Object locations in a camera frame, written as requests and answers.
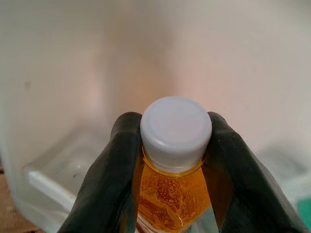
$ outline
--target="bottle neck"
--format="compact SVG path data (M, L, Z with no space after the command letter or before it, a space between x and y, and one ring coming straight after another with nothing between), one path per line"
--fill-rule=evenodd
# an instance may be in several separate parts
M194 173L196 170L198 170L202 166L202 164L204 163L204 160L205 160L205 155L204 155L202 157L202 159L200 160L200 162L198 162L198 164L196 166L194 166L193 168L191 168L190 170L180 172L180 173L170 173L170 172L166 172L166 171L161 171L158 168L156 168L155 166L153 166L152 163L150 162L150 160L148 159L148 156L146 155L144 148L142 148L142 151L143 151L143 160L144 160L145 165L147 165L153 171L155 171L155 172L157 172L163 176L168 176L171 178L184 177L184 176L188 176L188 175Z

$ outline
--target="finger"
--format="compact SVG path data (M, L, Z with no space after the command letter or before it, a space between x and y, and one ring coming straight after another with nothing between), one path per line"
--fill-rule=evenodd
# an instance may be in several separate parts
M202 170L222 233L309 232L269 171L219 114Z
M126 113L89 168L73 209L59 232L133 233L143 168L141 114Z

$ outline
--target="blurred background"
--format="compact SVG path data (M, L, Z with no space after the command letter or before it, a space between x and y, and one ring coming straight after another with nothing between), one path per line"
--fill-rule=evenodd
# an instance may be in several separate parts
M220 113L310 226L311 4L1 0L0 152L55 232L116 117L181 95Z

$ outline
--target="orange liquid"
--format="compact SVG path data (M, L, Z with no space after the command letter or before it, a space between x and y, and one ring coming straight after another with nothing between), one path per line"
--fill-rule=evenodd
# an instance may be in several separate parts
M188 176L172 178L144 167L138 223L145 232L184 232L209 206L201 168Z

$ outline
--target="plastic container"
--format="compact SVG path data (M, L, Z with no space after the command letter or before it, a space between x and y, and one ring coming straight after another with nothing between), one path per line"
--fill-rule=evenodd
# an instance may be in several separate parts
M201 170L212 132L206 110L183 97L153 102L140 124L145 167L138 224L145 233L183 233L210 207Z
M28 164L24 174L33 188L69 212L88 168L103 149L102 138L90 130L80 130Z
M44 171L74 164L75 154L68 162L51 148L66 148L63 140L85 125L104 147L120 114L143 113L169 95L220 113L255 154L293 137L310 157L310 11L301 1L5 1L0 153L18 210L56 232L72 201L39 191L27 166L76 195L81 184L67 188ZM37 163L45 154L58 167Z

